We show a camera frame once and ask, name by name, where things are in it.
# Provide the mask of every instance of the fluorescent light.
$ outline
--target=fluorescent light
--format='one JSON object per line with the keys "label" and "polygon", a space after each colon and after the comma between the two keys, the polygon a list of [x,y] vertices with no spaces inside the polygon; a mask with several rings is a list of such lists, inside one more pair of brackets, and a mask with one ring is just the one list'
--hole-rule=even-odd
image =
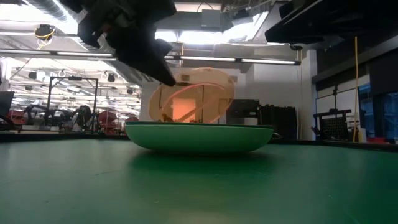
{"label": "fluorescent light", "polygon": [[294,65],[294,61],[284,60],[268,60],[268,59],[242,59],[244,63],[264,63],[264,64],[276,64],[276,65]]}
{"label": "fluorescent light", "polygon": [[57,52],[58,55],[67,56],[84,56],[84,57],[113,57],[112,54],[107,53],[89,53],[89,52]]}
{"label": "fluorescent light", "polygon": [[15,50],[15,49],[0,49],[0,53],[4,54],[39,54],[50,55],[51,52],[46,50]]}
{"label": "fluorescent light", "polygon": [[184,31],[178,41],[184,44],[220,44],[223,34],[220,32]]}
{"label": "fluorescent light", "polygon": [[80,92],[80,89],[79,89],[79,88],[75,88],[75,87],[71,87],[71,86],[68,86],[68,87],[67,87],[67,90],[74,91],[75,93]]}
{"label": "fluorescent light", "polygon": [[194,56],[181,56],[182,60],[206,60],[215,62],[234,62],[235,58],[217,58],[217,57],[194,57]]}
{"label": "fluorescent light", "polygon": [[86,91],[86,90],[80,90],[80,91],[83,92],[83,93],[89,94],[89,95],[91,95],[91,96],[94,96],[94,95],[95,95],[94,93],[90,93],[89,91]]}
{"label": "fluorescent light", "polygon": [[13,31],[0,30],[0,35],[24,36],[24,35],[35,35],[35,33],[33,33],[33,32],[13,32]]}
{"label": "fluorescent light", "polygon": [[266,20],[266,18],[268,16],[268,12],[263,12],[259,15],[259,17],[257,17],[257,16],[258,16],[258,14],[253,17],[253,19],[255,21],[254,27],[253,27],[252,31],[250,31],[250,33],[247,34],[246,41],[252,40],[254,38],[254,36],[259,32],[260,27],[262,26],[262,24],[264,23],[264,21]]}
{"label": "fluorescent light", "polygon": [[279,45],[285,45],[285,44],[283,44],[283,43],[268,42],[268,43],[266,43],[266,45],[270,45],[270,46],[279,46]]}
{"label": "fluorescent light", "polygon": [[174,31],[157,31],[155,33],[155,39],[162,39],[167,42],[176,42],[177,35]]}
{"label": "fluorescent light", "polygon": [[221,4],[209,3],[209,5],[205,3],[176,2],[175,8],[177,12],[201,12],[202,9],[221,10]]}

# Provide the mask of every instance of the black equipment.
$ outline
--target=black equipment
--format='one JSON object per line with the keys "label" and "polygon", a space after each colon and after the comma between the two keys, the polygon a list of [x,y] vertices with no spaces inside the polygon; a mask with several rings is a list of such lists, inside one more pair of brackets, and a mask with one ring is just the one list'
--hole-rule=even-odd
{"label": "black equipment", "polygon": [[297,114],[294,107],[262,106],[259,124],[271,125],[284,139],[297,140]]}
{"label": "black equipment", "polygon": [[234,99],[226,111],[226,123],[244,124],[245,118],[259,119],[259,109],[259,100]]}
{"label": "black equipment", "polygon": [[83,130],[89,129],[89,127],[86,124],[87,121],[90,120],[91,118],[90,107],[82,105],[73,113],[73,115],[75,114],[78,114],[75,123],[79,125],[79,127],[81,127]]}
{"label": "black equipment", "polygon": [[[57,81],[56,83],[53,84],[52,81],[53,81],[55,78],[56,78],[58,81]],[[64,79],[63,77],[50,77],[49,97],[47,98],[47,111],[50,111],[50,102],[51,102],[51,91],[52,91],[52,88],[53,88],[54,86],[56,86],[56,85],[57,85],[60,81],[62,81],[63,79]],[[68,80],[73,80],[73,81],[87,80],[88,82],[89,82],[90,80],[93,80],[93,81],[95,82],[93,113],[91,113],[91,110],[90,110],[90,108],[89,108],[88,106],[81,106],[81,107],[80,107],[79,109],[77,109],[77,111],[75,112],[75,113],[81,112],[82,114],[84,114],[84,115],[82,115],[82,116],[79,115],[79,116],[81,116],[80,118],[81,118],[82,122],[84,121],[84,124],[83,124],[83,123],[78,124],[78,125],[79,125],[82,129],[84,129],[84,130],[88,129],[88,127],[86,127],[86,122],[90,120],[90,117],[93,118],[93,122],[91,123],[91,133],[94,134],[94,127],[95,127],[95,122],[94,122],[94,120],[95,120],[95,108],[96,108],[96,102],[97,102],[98,79],[97,79],[97,78],[74,77],[74,76],[70,76],[70,77],[68,77],[67,79],[68,79]],[[45,119],[45,125],[47,125],[47,124],[49,123],[48,118],[49,118],[49,115],[48,115],[48,114],[45,114],[45,118],[44,118],[44,119]]]}
{"label": "black equipment", "polygon": [[266,31],[268,42],[312,44],[395,29],[398,21],[394,1],[292,0],[279,13],[282,19]]}
{"label": "black equipment", "polygon": [[11,130],[14,128],[12,120],[7,118],[13,97],[13,91],[0,91],[0,131]]}
{"label": "black equipment", "polygon": [[35,30],[35,35],[40,40],[46,41],[51,40],[54,28],[48,24],[40,24],[39,28]]}
{"label": "black equipment", "polygon": [[0,91],[0,116],[7,116],[14,93],[13,91]]}
{"label": "black equipment", "polygon": [[[351,110],[330,110],[330,112],[313,115],[315,119],[315,127],[312,129],[317,136],[317,140],[349,141],[346,114],[350,112]],[[333,115],[335,115],[334,118],[323,119],[323,117]]]}
{"label": "black equipment", "polygon": [[166,41],[155,40],[154,23],[172,16],[176,8],[171,0],[113,1],[61,0],[76,13],[87,14],[78,25],[84,43],[100,48],[99,37],[106,33],[107,43],[116,57],[146,75],[168,85],[175,85],[164,56],[172,49]]}

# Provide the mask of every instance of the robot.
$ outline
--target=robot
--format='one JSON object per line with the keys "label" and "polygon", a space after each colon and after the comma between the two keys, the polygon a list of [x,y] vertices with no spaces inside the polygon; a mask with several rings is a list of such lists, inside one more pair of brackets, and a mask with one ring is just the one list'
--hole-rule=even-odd
{"label": "robot", "polygon": [[171,0],[60,0],[76,13],[86,16],[78,25],[78,36],[84,43],[100,48],[98,38],[106,34],[106,41],[115,49],[119,61],[174,86],[175,80],[164,56],[172,46],[155,40],[155,22],[172,16],[176,8]]}

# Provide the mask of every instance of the green plate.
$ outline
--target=green plate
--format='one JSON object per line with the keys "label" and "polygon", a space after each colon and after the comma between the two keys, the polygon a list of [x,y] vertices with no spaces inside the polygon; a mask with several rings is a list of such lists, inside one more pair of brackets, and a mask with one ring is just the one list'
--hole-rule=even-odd
{"label": "green plate", "polygon": [[261,148],[272,137],[270,126],[130,121],[126,133],[137,145],[159,152],[227,154]]}

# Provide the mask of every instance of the ceiling light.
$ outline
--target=ceiling light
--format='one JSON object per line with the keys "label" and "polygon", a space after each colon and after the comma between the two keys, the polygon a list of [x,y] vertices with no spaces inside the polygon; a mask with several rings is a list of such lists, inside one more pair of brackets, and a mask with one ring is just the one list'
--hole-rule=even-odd
{"label": "ceiling light", "polygon": [[86,91],[86,90],[80,90],[82,93],[86,93],[86,94],[89,94],[89,95],[91,95],[91,96],[94,96],[95,94],[94,93],[90,93],[89,91]]}
{"label": "ceiling light", "polygon": [[184,31],[178,41],[184,44],[220,44],[223,34],[220,32]]}
{"label": "ceiling light", "polygon": [[194,2],[178,2],[175,3],[177,12],[201,12],[202,9],[221,10],[221,4],[217,3],[194,3]]}
{"label": "ceiling light", "polygon": [[84,56],[84,57],[113,57],[112,54],[107,53],[89,53],[89,52],[57,52],[58,55],[67,56]]}
{"label": "ceiling light", "polygon": [[157,31],[155,33],[155,39],[162,39],[167,42],[176,42],[177,35],[174,31]]}
{"label": "ceiling light", "polygon": [[29,72],[28,77],[35,80],[37,78],[37,72]]}
{"label": "ceiling light", "polygon": [[29,32],[29,31],[18,31],[18,32],[16,32],[16,31],[6,31],[6,30],[0,30],[0,35],[20,35],[20,36],[23,36],[23,35],[35,35],[35,33],[33,33],[33,32]]}
{"label": "ceiling light", "polygon": [[108,74],[107,80],[108,80],[108,82],[114,82],[115,81],[114,74],[113,73]]}
{"label": "ceiling light", "polygon": [[46,50],[15,50],[15,49],[0,49],[3,54],[37,54],[37,55],[51,55],[51,52]]}
{"label": "ceiling light", "polygon": [[269,59],[242,59],[244,63],[263,63],[263,64],[275,64],[275,65],[295,65],[295,61],[285,60],[269,60]]}
{"label": "ceiling light", "polygon": [[181,56],[182,60],[206,60],[214,62],[234,62],[235,58],[217,58],[217,57],[194,57],[194,56]]}
{"label": "ceiling light", "polygon": [[272,43],[272,42],[268,42],[268,43],[266,43],[266,45],[278,46],[278,45],[285,45],[285,44],[283,44],[283,43]]}
{"label": "ceiling light", "polygon": [[69,92],[71,92],[71,93],[79,93],[79,92],[80,92],[80,89],[79,89],[79,88],[75,88],[75,87],[71,87],[71,86],[68,86],[68,87],[67,87],[67,90],[68,90]]}

